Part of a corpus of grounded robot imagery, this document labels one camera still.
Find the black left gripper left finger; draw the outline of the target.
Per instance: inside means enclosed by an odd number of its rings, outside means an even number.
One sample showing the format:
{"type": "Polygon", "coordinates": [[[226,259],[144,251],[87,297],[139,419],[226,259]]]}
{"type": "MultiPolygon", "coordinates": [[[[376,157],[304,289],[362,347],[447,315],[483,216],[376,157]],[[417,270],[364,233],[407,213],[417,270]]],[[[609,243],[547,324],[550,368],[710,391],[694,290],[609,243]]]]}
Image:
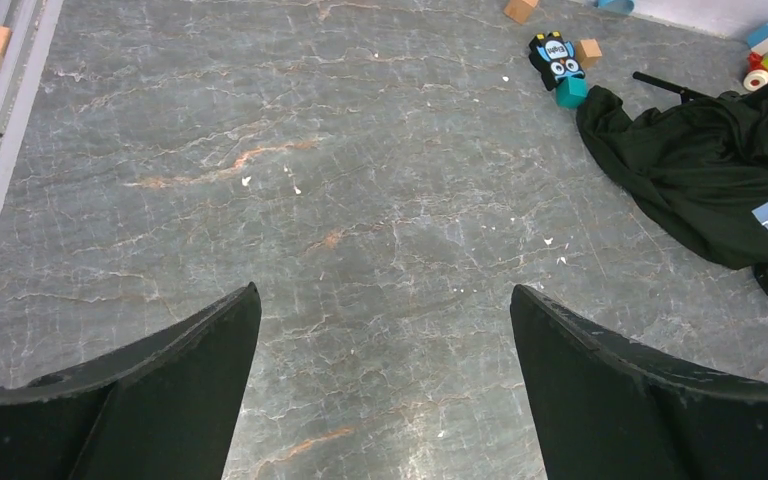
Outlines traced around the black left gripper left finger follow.
{"type": "Polygon", "coordinates": [[[93,360],[0,387],[0,479],[218,479],[261,322],[249,284],[93,360]]]}

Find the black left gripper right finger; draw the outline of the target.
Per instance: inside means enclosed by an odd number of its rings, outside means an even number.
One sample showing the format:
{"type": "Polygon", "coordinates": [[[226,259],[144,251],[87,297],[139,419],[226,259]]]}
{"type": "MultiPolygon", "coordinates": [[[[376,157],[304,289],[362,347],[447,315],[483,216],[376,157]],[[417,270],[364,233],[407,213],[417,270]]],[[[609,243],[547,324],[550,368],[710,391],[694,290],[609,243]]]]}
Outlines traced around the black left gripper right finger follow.
{"type": "Polygon", "coordinates": [[[768,479],[768,383],[628,339],[524,285],[510,316],[551,479],[768,479]]]}

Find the black printed t-shirt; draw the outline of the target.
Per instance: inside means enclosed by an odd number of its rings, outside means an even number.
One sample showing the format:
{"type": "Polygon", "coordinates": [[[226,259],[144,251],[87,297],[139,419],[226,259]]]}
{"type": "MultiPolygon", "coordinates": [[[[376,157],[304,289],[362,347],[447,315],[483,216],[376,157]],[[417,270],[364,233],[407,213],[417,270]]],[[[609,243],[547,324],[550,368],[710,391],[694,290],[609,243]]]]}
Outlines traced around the black printed t-shirt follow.
{"type": "Polygon", "coordinates": [[[576,124],[650,219],[710,262],[751,268],[768,296],[768,99],[750,105],[727,92],[631,117],[596,86],[576,124]]]}

